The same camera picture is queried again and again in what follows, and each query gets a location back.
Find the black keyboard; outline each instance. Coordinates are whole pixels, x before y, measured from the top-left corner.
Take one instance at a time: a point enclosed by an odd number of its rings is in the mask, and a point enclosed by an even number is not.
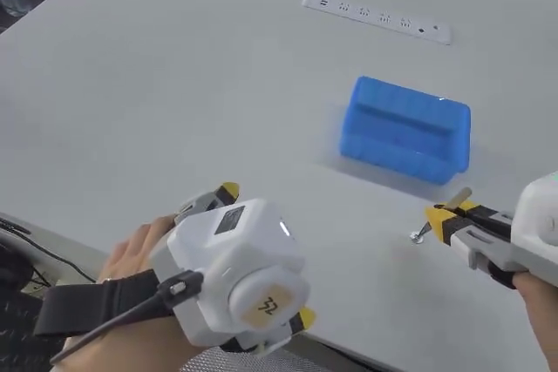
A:
[[[48,372],[64,339],[41,339],[33,328],[42,301],[0,287],[0,372]]]

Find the gray fabric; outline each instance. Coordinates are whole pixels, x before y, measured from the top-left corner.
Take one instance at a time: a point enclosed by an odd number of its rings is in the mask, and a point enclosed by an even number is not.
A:
[[[278,349],[258,359],[248,354],[225,353],[212,348],[192,359],[181,372],[330,372],[314,362]]]

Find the sticker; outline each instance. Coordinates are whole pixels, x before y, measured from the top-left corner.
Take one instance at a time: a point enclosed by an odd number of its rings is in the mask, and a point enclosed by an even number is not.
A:
[[[238,208],[231,209],[230,211],[226,211],[214,235],[223,234],[226,233],[227,231],[234,230],[238,225],[238,221],[241,218],[242,212],[244,211],[244,207],[245,206],[239,206]]]
[[[242,319],[254,328],[266,328],[292,301],[293,295],[287,288],[273,285],[244,313]]]

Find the finger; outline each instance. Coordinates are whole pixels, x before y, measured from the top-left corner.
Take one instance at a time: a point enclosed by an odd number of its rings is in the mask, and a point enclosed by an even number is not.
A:
[[[109,272],[111,271],[112,267],[122,259],[122,256],[126,252],[128,248],[128,240],[122,241],[121,243],[117,244],[108,259],[105,262],[105,265],[101,269],[101,273],[99,274],[99,281],[103,281],[107,278]]]
[[[159,240],[174,228],[175,217],[175,213],[167,215],[166,217],[160,217],[151,224],[149,234],[147,235],[143,248],[141,249],[143,254],[151,253]]]
[[[126,256],[135,256],[140,253],[150,229],[151,224],[144,224],[136,230],[134,235],[130,238],[130,244],[126,250]]]
[[[558,289],[529,273],[516,274],[514,285],[528,305],[558,303]]]

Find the black wrist strap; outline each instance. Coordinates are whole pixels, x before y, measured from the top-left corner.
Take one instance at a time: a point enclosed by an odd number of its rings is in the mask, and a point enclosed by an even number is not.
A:
[[[34,335],[64,338],[88,333],[154,296],[158,285],[155,272],[147,270],[99,284],[51,287],[45,293]],[[161,304],[146,312],[141,320],[171,315],[173,310]]]

